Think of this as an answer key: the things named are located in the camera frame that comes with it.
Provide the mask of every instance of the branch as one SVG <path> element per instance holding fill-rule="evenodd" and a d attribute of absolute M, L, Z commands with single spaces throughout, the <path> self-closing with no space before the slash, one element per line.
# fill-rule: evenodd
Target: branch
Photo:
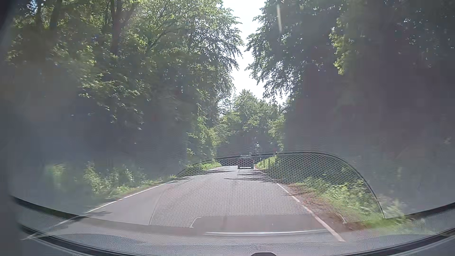
<path fill-rule="evenodd" d="M 147 47 L 146 52 L 150 51 L 158 43 L 158 40 L 160 40 L 160 38 L 162 36 L 164 36 L 165 34 L 167 34 L 167 33 L 168 33 L 168 31 L 166 31 L 166 30 L 161 32 L 160 35 L 153 41 L 153 43 L 149 44 L 149 46 Z"/>
<path fill-rule="evenodd" d="M 131 15 L 133 14 L 134 10 L 136 9 L 137 7 L 137 3 L 133 3 L 131 5 L 131 8 L 126 12 L 126 15 L 125 15 L 125 19 L 124 21 L 121 23 L 121 27 L 124 28 L 125 25 L 127 24 L 127 22 L 130 20 L 131 18 Z"/>

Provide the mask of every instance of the asphalt road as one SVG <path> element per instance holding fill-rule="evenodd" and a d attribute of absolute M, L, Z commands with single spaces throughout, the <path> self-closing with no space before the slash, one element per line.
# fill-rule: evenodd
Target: asphalt road
<path fill-rule="evenodd" d="M 327 232 L 259 170 L 224 166 L 164 184 L 92 211 L 115 222 L 194 228 L 211 235 Z"/>

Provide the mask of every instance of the roadside vegetation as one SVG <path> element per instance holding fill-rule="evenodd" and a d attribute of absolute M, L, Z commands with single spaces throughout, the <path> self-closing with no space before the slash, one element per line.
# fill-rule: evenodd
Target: roadside vegetation
<path fill-rule="evenodd" d="M 411 219 L 404 216 L 401 202 L 385 196 L 376 200 L 362 179 L 352 178 L 355 174 L 349 173 L 347 176 L 351 178 L 343 179 L 343 175 L 321 171 L 317 166 L 303 170 L 304 163 L 298 158 L 298 155 L 272 156 L 257 166 L 276 181 L 286 184 L 292 194 L 302 196 L 305 205 L 314 212 L 340 213 L 348 222 L 358 222 L 355 228 L 393 229 L 396 225 L 411 223 Z"/>
<path fill-rule="evenodd" d="M 123 165 L 120 168 L 101 171 L 91 162 L 82 169 L 75 169 L 70 164 L 52 164 L 46 166 L 46 173 L 52 180 L 61 203 L 66 201 L 73 204 L 78 200 L 84 200 L 85 204 L 90 206 L 220 166 L 221 164 L 216 161 L 189 165 L 180 176 L 169 175 L 156 179 L 149 179 L 144 171 L 136 166 Z"/>

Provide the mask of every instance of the bush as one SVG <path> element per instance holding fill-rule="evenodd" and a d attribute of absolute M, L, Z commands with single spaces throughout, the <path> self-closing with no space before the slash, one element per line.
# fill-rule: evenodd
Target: bush
<path fill-rule="evenodd" d="M 187 165 L 185 170 L 180 174 L 181 176 L 193 176 L 202 174 L 204 171 L 221 167 L 221 164 L 218 161 L 213 160 L 212 162 L 207 162 L 203 164 L 191 164 Z"/>
<path fill-rule="evenodd" d="M 149 180 L 142 169 L 126 165 L 100 172 L 91 162 L 79 168 L 71 164 L 50 164 L 46 166 L 46 173 L 54 181 L 60 205 L 97 204 L 176 178 L 172 175 Z"/>

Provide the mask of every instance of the road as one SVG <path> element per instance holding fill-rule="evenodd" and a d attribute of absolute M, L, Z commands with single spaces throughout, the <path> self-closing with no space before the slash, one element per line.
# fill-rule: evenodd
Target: road
<path fill-rule="evenodd" d="M 199 245 L 210 245 L 213 255 L 227 249 L 240 255 L 285 251 L 290 246 L 300 250 L 303 245 L 315 246 L 317 251 L 326 243 L 338 246 L 344 241 L 285 187 L 260 170 L 237 166 L 162 184 L 87 216 L 62 221 L 46 233 L 95 247 L 152 255 L 179 254 L 174 250 L 207 253 L 208 248 Z M 33 227 L 36 220 L 45 217 L 20 221 Z"/>
<path fill-rule="evenodd" d="M 101 207 L 94 218 L 194 228 L 213 235 L 327 232 L 260 170 L 225 166 L 188 176 Z"/>

